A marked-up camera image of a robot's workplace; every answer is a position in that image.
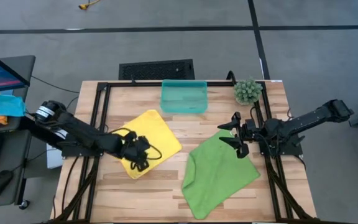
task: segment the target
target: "green cloth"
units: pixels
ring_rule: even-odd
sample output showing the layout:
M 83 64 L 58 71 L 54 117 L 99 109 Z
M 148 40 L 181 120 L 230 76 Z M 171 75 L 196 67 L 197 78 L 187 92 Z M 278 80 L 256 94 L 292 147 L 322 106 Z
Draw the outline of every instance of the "green cloth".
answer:
M 204 219 L 221 202 L 259 177 L 248 157 L 219 137 L 232 137 L 222 130 L 194 149 L 187 160 L 182 192 L 196 219 Z

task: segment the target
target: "blue cloth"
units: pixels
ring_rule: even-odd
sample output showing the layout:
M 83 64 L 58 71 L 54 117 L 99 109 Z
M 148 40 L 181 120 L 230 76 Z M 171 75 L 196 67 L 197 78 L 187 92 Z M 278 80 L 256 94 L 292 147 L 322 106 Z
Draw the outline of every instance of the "blue cloth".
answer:
M 0 95 L 0 115 L 24 116 L 25 104 L 21 97 Z

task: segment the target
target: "black metal frame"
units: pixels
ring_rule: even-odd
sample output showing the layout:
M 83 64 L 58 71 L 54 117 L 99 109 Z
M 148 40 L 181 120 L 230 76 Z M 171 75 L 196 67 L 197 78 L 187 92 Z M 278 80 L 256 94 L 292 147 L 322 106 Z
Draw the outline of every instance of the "black metal frame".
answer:
M 236 78 L 231 71 L 227 75 L 226 79 L 230 80 L 230 81 L 207 82 L 207 85 L 208 86 L 233 86 L 236 83 Z M 265 82 L 258 82 L 258 83 L 260 83 L 263 86 L 262 98 L 264 100 L 264 106 L 265 106 L 267 118 L 271 118 L 272 115 L 270 112 L 269 100 L 267 97 Z M 110 92 L 111 92 L 112 87 L 161 86 L 161 84 L 162 84 L 162 82 L 133 82 L 133 81 L 132 82 L 119 82 L 119 83 L 105 83 L 105 82 L 98 83 L 94 106 L 93 106 L 92 117 L 91 117 L 91 125 L 95 126 L 96 115 L 98 114 L 98 105 L 100 102 L 100 96 L 101 96 L 102 91 L 105 91 L 105 95 L 104 95 L 104 101 L 103 101 L 103 108 L 102 108 L 102 112 L 101 112 L 101 122 L 99 125 L 100 130 L 103 130 L 103 127 L 106 124 L 106 115 L 108 112 L 109 97 L 110 97 Z M 258 119 L 259 125 L 261 126 L 261 125 L 263 125 L 264 119 L 262 116 L 262 112 L 260 110 L 259 101 L 255 103 L 255 108 L 256 108 L 256 112 L 257 112 L 257 119 Z M 268 173 L 269 173 L 269 167 L 271 167 L 272 172 L 275 173 L 275 171 L 273 170 L 272 161 L 270 160 L 270 156 L 265 153 L 264 157 L 265 157 L 265 162 L 267 165 Z M 79 186 L 84 184 L 86 170 L 88 168 L 88 163 L 89 163 L 89 157 L 84 158 Z M 99 158 L 95 157 L 93 166 L 98 167 L 98 164 L 99 164 Z M 284 193 L 284 195 L 288 195 L 288 194 L 290 195 L 290 193 L 287 190 L 287 184 L 285 181 L 284 170 L 283 170 L 282 161 L 281 161 L 280 156 L 277 156 L 277 158 L 276 158 L 276 165 L 277 165 L 277 169 L 278 169 L 278 173 L 279 173 L 279 175 L 277 177 L 279 178 L 279 181 L 282 183 L 282 185 L 279 186 L 279 188 L 280 188 L 280 190 L 287 191 Z M 280 214 L 280 207 L 278 204 L 278 197 L 277 197 L 277 191 L 275 188 L 275 184 L 280 185 L 280 182 L 275 180 L 274 176 L 271 176 L 271 175 L 268 175 L 268 182 L 269 182 L 269 187 L 270 187 L 270 193 L 272 195 L 272 203 L 273 203 L 275 219 L 276 219 L 276 221 L 279 221 L 282 219 L 282 217 Z M 96 186 L 96 179 L 94 181 L 92 181 L 92 183 L 89 187 L 89 194 L 88 194 L 88 200 L 87 200 L 86 211 L 85 211 L 85 220 L 91 219 L 91 211 L 92 211 L 92 205 L 93 205 L 95 186 Z M 286 197 L 284 198 L 284 201 L 285 201 L 285 208 L 287 211 L 287 218 L 292 219 L 293 214 L 292 214 L 290 202 L 292 202 L 291 204 L 293 204 L 293 201 L 289 202 Z M 79 202 L 74 209 L 74 214 L 73 214 L 74 220 L 77 220 L 79 217 L 80 206 L 81 206 L 81 203 Z

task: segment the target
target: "caster wheel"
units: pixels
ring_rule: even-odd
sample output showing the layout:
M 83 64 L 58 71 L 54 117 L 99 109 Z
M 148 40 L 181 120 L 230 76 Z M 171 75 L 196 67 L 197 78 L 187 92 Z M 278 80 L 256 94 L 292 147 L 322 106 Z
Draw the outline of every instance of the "caster wheel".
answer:
M 30 205 L 28 200 L 23 200 L 23 202 L 19 205 L 19 209 L 25 210 Z

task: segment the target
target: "desk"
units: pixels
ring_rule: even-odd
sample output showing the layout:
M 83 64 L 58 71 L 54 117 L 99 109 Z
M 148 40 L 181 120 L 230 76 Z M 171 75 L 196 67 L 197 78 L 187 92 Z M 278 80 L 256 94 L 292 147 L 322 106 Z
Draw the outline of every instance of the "desk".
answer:
M 288 102 L 283 83 L 266 81 L 270 109 L 274 118 L 287 119 Z M 90 122 L 97 81 L 83 82 L 76 108 L 76 117 Z M 104 98 L 102 92 L 96 124 Z M 106 124 L 110 130 L 136 118 L 144 111 L 156 109 L 179 139 L 183 149 L 142 176 L 132 180 L 121 163 L 112 156 L 100 159 L 91 222 L 195 222 L 181 193 L 189 152 L 218 129 L 217 125 L 230 121 L 235 111 L 242 119 L 250 118 L 251 106 L 241 106 L 233 97 L 232 87 L 208 87 L 208 109 L 205 114 L 163 114 L 160 109 L 161 87 L 114 87 L 111 89 Z M 214 209 L 204 222 L 274 221 L 272 199 L 264 158 L 257 143 L 249 145 L 248 155 L 261 176 Z M 61 212 L 62 193 L 74 158 L 65 160 L 56 193 L 57 215 Z M 293 156 L 282 156 L 289 191 L 311 216 L 316 216 L 308 179 L 303 164 Z M 80 178 L 82 158 L 74 166 L 65 205 L 74 196 Z M 285 207 L 279 190 L 282 217 Z M 82 199 L 80 218 L 84 217 Z
M 1 60 L 15 70 L 26 80 L 31 79 L 32 69 L 34 67 L 35 57 L 32 55 L 21 57 L 1 58 Z M 27 87 L 15 89 L 14 96 L 25 98 L 27 96 Z M 29 151 L 31 134 L 29 131 L 12 131 L 19 127 L 20 118 L 8 117 L 6 127 L 0 128 L 0 171 L 11 170 L 24 162 Z M 9 185 L 0 195 L 0 205 L 9 205 L 22 202 L 22 193 L 24 191 L 25 179 L 23 179 L 24 169 L 20 167 L 14 171 L 14 176 Z

